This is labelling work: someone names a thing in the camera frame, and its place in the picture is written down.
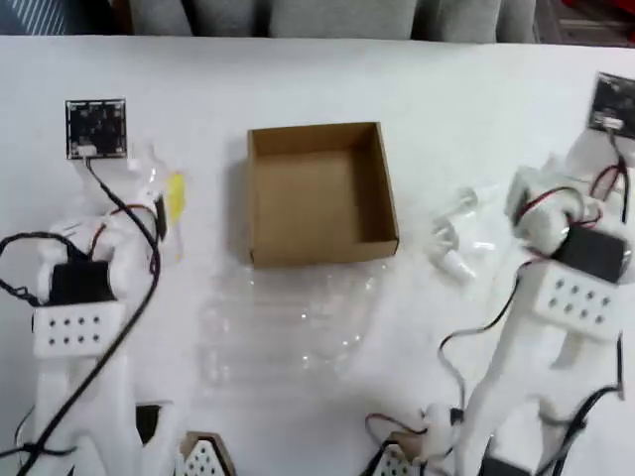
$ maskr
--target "white table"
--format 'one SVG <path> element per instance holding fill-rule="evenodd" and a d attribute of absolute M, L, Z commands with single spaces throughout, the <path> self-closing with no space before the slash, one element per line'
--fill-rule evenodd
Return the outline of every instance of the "white table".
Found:
<path fill-rule="evenodd" d="M 427 203 L 439 202 L 462 184 L 505 186 L 519 165 L 539 166 L 550 152 L 565 152 L 584 123 L 595 74 L 603 70 L 635 76 L 635 51 L 413 42 L 0 38 L 0 65 L 0 153 L 5 164 L 0 235 L 47 227 L 78 191 L 79 180 L 64 160 L 66 99 L 126 97 L 131 141 L 152 141 L 162 158 L 192 177 L 183 218 L 186 260 L 166 273 L 133 335 L 135 352 L 149 369 L 148 388 L 176 390 L 195 380 L 196 312 L 209 277 L 231 261 L 235 240 L 242 243 L 236 220 L 244 183 L 235 171 L 246 156 L 248 129 L 381 121 L 402 249 L 412 252 L 414 223 Z M 502 216 L 499 224 L 504 234 Z M 228 245 L 228 237 L 234 244 Z M 37 260 L 27 246 L 11 248 L 0 272 L 12 282 L 32 285 Z M 511 269 L 506 273 L 511 280 Z M 363 431 L 366 412 L 414 417 L 417 407 L 427 403 L 455 401 L 453 382 L 435 358 L 436 347 L 450 330 L 486 318 L 481 310 L 474 313 L 469 302 L 470 297 L 485 301 L 493 272 L 484 276 L 462 294 L 423 266 L 415 283 L 396 287 L 337 397 L 292 410 L 284 405 L 203 406 L 190 426 L 219 431 L 242 475 L 357 474 L 373 452 Z M 508 293 L 511 283 L 505 276 L 498 281 L 492 308 Z M 178 302 L 179 293 L 191 298 Z M 32 403 L 35 373 L 30 311 L 4 294 L 0 302 L 0 446 L 5 448 L 12 445 L 13 429 Z M 629 365 L 635 358 L 634 330 L 629 323 L 627 385 L 635 382 Z M 450 352 L 472 385 L 486 368 L 495 334 L 468 339 Z M 610 381 L 612 368 L 607 366 L 602 377 Z M 635 467 L 632 395 L 625 404 L 607 398 L 598 405 L 570 457 L 568 474 L 590 476 L 602 470 L 618 475 Z M 524 451 L 525 441 L 537 434 L 528 429 L 517 437 Z M 2 474 L 10 474 L 15 461 L 9 458 L 0 467 Z"/>

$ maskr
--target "perforated white block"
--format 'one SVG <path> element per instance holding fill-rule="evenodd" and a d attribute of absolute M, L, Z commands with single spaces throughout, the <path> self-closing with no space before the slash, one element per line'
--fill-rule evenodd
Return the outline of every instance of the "perforated white block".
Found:
<path fill-rule="evenodd" d="M 614 341 L 622 327 L 615 314 L 617 286 L 555 261 L 529 266 L 517 299 L 532 316 L 594 339 Z"/>
<path fill-rule="evenodd" d="M 386 447 L 373 476 L 419 476 L 419 465 L 411 464 L 397 444 Z"/>
<path fill-rule="evenodd" d="M 38 307 L 34 352 L 40 359 L 96 357 L 119 331 L 126 306 L 118 301 Z"/>
<path fill-rule="evenodd" d="M 177 476 L 229 476 L 220 464 L 219 456 L 209 441 L 199 441 Z"/>

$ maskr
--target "open cardboard box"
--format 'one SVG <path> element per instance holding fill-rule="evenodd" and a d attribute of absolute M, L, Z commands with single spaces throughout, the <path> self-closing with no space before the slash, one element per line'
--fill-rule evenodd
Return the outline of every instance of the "open cardboard box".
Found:
<path fill-rule="evenodd" d="M 397 220 L 378 123 L 249 131 L 256 267 L 394 255 Z"/>

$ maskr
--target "yellow object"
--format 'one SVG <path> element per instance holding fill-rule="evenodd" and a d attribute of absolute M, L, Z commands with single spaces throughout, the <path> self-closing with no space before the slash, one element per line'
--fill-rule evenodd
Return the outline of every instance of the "yellow object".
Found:
<path fill-rule="evenodd" d="M 181 218 L 186 208 L 186 178 L 183 174 L 174 172 L 168 178 L 168 220 L 174 225 Z"/>

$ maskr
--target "clear plastic wrap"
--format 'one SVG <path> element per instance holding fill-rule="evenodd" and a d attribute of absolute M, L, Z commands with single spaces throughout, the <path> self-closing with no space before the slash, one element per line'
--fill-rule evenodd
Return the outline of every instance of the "clear plastic wrap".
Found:
<path fill-rule="evenodd" d="M 212 278 L 199 319 L 203 394 L 280 400 L 332 391 L 363 341 L 388 271 L 384 262 L 236 267 Z"/>
<path fill-rule="evenodd" d="M 496 189 L 496 186 L 460 188 L 429 212 L 419 232 L 433 265 L 459 285 L 475 279 L 485 260 L 496 250 L 496 236 L 482 216 Z"/>

